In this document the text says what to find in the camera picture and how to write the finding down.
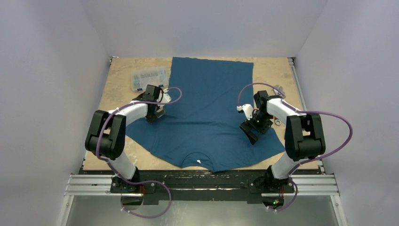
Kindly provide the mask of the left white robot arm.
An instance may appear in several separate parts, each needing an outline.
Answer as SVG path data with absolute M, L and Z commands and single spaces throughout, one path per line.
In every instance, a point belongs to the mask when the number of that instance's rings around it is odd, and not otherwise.
M 140 188 L 138 168 L 124 153 L 126 127 L 139 119 L 153 123 L 165 114 L 163 106 L 171 97 L 161 87 L 148 85 L 144 93 L 121 108 L 94 112 L 85 139 L 85 149 L 105 161 L 128 192 Z

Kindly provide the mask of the blue t-shirt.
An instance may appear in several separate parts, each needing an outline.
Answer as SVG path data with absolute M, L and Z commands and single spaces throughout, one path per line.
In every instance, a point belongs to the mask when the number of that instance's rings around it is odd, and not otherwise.
M 127 127 L 125 151 L 140 169 L 161 161 L 184 168 L 200 166 L 217 172 L 248 167 L 285 148 L 274 129 L 252 145 L 240 129 L 245 116 L 237 103 L 252 103 L 252 62 L 174 57 L 169 84 L 178 102 L 149 124 L 140 119 Z

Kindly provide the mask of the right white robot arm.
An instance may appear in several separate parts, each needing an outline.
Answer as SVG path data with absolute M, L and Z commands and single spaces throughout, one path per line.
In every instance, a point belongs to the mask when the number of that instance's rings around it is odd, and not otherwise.
M 258 141 L 253 131 L 265 134 L 271 128 L 273 118 L 286 126 L 285 153 L 267 169 L 264 176 L 265 188 L 275 192 L 288 180 L 294 166 L 325 152 L 321 117 L 317 113 L 302 113 L 288 104 L 282 95 L 270 96 L 265 90 L 254 94 L 254 101 L 255 107 L 250 104 L 237 105 L 237 111 L 246 118 L 240 129 L 252 145 Z

